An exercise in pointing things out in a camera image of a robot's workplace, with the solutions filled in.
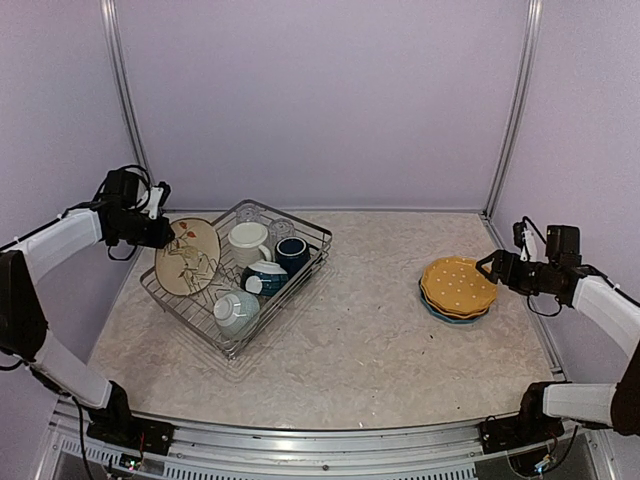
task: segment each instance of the white mug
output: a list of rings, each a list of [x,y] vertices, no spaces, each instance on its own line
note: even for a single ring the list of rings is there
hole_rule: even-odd
[[[257,222],[240,223],[229,232],[229,244],[236,265],[241,269],[258,260],[270,262],[271,250],[264,243],[269,232],[267,227]]]

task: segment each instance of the countertop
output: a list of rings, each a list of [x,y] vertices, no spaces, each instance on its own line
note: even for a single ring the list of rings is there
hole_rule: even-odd
[[[90,365],[127,390],[134,410],[295,429],[509,413],[530,383],[551,380],[517,294],[499,286],[489,314],[471,326],[447,325],[420,303],[417,282],[429,263],[495,249],[477,215],[297,214],[333,232],[328,262],[237,359],[226,360],[142,288],[154,258],[145,249]]]

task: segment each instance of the blue bowl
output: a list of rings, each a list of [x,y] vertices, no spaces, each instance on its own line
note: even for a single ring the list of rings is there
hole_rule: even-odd
[[[442,313],[434,310],[434,308],[431,305],[429,305],[429,303],[427,302],[427,299],[424,298],[424,292],[422,291],[422,289],[420,289],[420,301],[426,307],[426,309],[429,311],[431,315],[436,317],[438,320],[442,320],[443,322],[446,322],[450,325],[471,325],[472,323],[477,322],[480,318],[484,317],[487,313],[489,313],[489,310],[487,310],[482,315],[478,315],[475,318],[470,318],[467,320],[462,320],[460,318],[449,318],[446,315],[443,315]]]

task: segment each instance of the dish rack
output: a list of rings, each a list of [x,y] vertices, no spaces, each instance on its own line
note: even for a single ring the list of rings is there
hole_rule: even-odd
[[[242,332],[240,340],[228,340],[218,330],[213,317],[213,306],[226,293],[240,289],[242,269],[236,266],[228,235],[236,225],[236,211],[248,204],[259,210],[260,220],[265,226],[277,218],[291,220],[296,230],[296,236],[303,238],[312,246],[311,259],[276,295],[273,297],[258,296],[260,312],[256,320],[247,326],[246,332]],[[207,288],[190,296],[173,295],[158,283],[155,267],[142,274],[140,283],[165,312],[171,313],[204,341],[218,348],[227,358],[233,359],[276,318],[296,293],[326,263],[332,234],[325,228],[254,200],[243,200],[211,222],[211,225],[220,237],[220,264]]]

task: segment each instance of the purple backdrop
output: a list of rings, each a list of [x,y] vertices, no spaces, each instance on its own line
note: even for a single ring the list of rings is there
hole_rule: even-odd
[[[529,215],[578,225],[586,262],[640,298],[640,4],[545,1],[531,90],[495,222]],[[545,307],[553,308],[548,303]],[[627,360],[587,318],[546,320],[569,376],[617,382]],[[638,438],[614,437],[624,479],[640,471]]]
[[[480,210],[527,1],[119,2],[170,207]]]
[[[0,3],[0,244],[90,199],[109,168],[133,160],[102,31],[95,0]],[[39,285],[50,327],[83,359],[127,268],[94,247]],[[24,370],[0,373],[0,477],[28,478],[55,401]]]

